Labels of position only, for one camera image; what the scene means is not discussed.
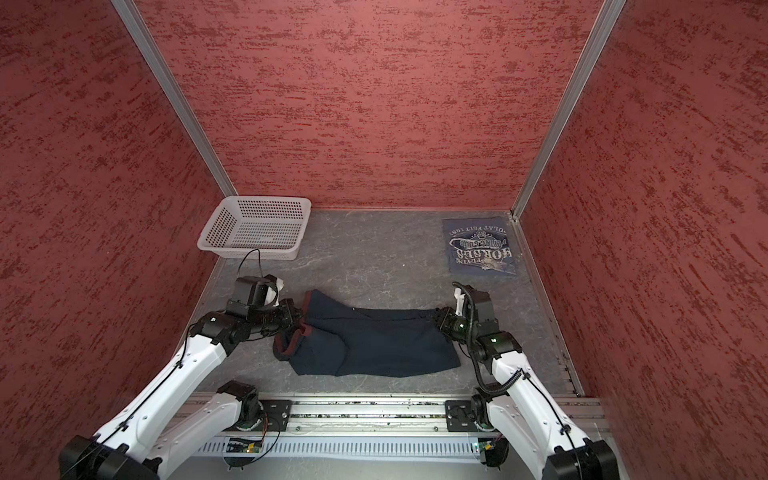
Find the dark navy maroon-trimmed tank top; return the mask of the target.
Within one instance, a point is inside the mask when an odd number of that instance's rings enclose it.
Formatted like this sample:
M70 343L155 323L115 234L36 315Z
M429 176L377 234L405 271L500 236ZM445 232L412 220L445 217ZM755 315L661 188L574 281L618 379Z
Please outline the dark navy maroon-trimmed tank top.
M437 311L347 306L319 290L305 295L298 326L279 333L273 354L298 375L405 378L461 365Z

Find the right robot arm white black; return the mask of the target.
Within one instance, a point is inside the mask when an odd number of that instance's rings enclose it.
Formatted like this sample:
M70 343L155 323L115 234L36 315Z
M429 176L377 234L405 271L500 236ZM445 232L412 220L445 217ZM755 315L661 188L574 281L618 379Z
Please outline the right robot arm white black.
M490 295L452 286L456 306L442 309L436 325L469 357L478 426L498 432L537 479L618 479L611 446L591 439L558 405L520 343L500 328Z

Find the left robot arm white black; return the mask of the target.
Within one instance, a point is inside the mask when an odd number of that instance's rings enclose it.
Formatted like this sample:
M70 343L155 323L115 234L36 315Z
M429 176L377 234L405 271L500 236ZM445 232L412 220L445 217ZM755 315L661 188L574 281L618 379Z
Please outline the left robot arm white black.
M221 311L192 323L179 350L149 384L90 437L75 436L59 454L62 479L166 479L211 438L227 429L254 433L284 430L256 387L221 386L196 412L171 421L198 385L242 343L270 338L298 325L302 315L281 296L281 279L244 276Z

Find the grey-blue tank top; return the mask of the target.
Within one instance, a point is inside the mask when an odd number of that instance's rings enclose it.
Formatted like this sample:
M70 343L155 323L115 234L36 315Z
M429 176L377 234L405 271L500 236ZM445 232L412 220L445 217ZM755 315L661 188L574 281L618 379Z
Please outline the grey-blue tank top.
M444 219L448 269L453 274L514 276L515 253L502 217Z

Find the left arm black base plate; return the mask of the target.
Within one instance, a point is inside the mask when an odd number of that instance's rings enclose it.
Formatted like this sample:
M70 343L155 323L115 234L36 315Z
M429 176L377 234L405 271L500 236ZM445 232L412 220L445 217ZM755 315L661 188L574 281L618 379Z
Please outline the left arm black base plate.
M262 399L262 411L266 416L268 432L285 432L291 417L293 402L287 399Z

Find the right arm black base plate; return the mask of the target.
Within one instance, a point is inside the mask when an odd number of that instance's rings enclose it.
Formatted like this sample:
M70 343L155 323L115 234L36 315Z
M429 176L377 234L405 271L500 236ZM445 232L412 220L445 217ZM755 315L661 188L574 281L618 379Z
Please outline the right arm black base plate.
M444 407L448 432L479 432L472 400L447 400Z

